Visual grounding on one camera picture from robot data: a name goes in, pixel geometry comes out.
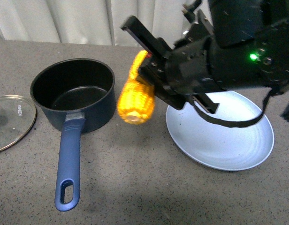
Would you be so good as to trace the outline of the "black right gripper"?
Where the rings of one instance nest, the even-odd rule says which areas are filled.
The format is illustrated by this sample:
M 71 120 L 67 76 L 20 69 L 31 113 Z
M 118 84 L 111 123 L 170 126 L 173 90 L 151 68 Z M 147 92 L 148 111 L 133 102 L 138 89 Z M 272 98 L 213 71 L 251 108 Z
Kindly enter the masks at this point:
M 202 10 L 197 11 L 197 16 L 197 22 L 175 43 L 174 50 L 163 38 L 155 38 L 134 15 L 125 20 L 121 29 L 153 54 L 138 69 L 139 82 L 152 86 L 156 97 L 177 110 L 187 102 L 197 101 L 207 113 L 214 114 L 219 105 L 207 96 L 220 90 L 211 75 L 209 60 L 213 27 Z

